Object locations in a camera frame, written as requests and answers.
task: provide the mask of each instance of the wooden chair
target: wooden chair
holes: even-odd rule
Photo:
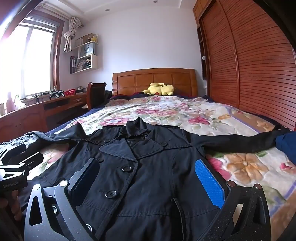
[[[105,100],[106,83],[92,83],[87,85],[86,102],[88,110],[98,107]]]

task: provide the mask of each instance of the desk drawer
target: desk drawer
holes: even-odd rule
[[[72,104],[86,103],[86,95],[83,95],[83,96],[75,96],[75,97],[71,98],[71,103]]]

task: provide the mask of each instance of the blue grip pad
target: blue grip pad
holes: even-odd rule
[[[195,173],[202,183],[213,205],[220,209],[224,204],[224,190],[201,159],[195,162]]]

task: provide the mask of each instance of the tied curtain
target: tied curtain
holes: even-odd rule
[[[69,25],[69,31],[64,33],[66,39],[64,52],[70,52],[72,39],[76,36],[77,29],[82,26],[81,21],[77,17],[72,17]]]

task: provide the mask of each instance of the yellow stuffed toy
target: yellow stuffed toy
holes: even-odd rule
[[[172,95],[174,94],[174,86],[172,85],[165,85],[164,83],[151,83],[147,90],[143,92],[149,95]]]

